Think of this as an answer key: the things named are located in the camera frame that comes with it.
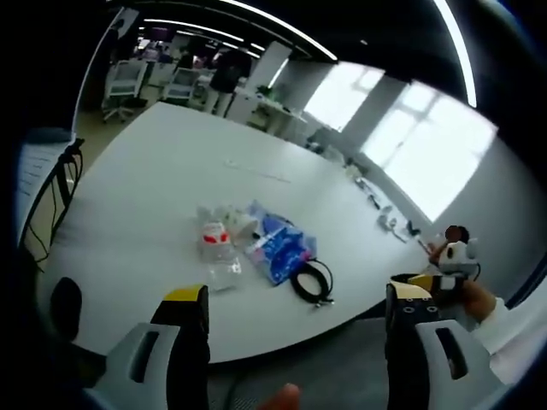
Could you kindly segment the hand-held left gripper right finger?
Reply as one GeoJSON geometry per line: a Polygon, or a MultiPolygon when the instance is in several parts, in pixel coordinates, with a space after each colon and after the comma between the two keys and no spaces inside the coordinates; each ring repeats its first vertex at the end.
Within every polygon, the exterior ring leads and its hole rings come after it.
{"type": "Polygon", "coordinates": [[[389,409],[492,409],[508,392],[484,346],[442,319],[428,290],[386,286],[385,359],[389,409]]]}

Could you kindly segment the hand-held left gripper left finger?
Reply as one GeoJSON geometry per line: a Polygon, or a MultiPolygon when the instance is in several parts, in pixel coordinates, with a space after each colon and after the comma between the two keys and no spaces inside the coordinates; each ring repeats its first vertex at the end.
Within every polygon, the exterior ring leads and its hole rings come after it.
{"type": "Polygon", "coordinates": [[[207,409],[209,360],[209,288],[176,289],[112,348],[86,394],[99,409],[207,409]]]}

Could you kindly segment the person's right hand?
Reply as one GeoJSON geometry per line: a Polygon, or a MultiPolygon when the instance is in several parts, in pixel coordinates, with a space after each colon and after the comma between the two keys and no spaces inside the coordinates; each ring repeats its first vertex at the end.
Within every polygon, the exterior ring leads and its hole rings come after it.
{"type": "Polygon", "coordinates": [[[477,282],[467,279],[462,282],[459,302],[468,317],[482,324],[495,310],[497,298],[477,282]]]}

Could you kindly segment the person's left hand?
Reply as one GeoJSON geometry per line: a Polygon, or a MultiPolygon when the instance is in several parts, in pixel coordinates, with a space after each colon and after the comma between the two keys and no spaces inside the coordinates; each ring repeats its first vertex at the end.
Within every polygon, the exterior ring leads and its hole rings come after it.
{"type": "Polygon", "coordinates": [[[261,403],[258,410],[298,410],[300,389],[295,384],[286,384],[271,398],[261,403]]]}

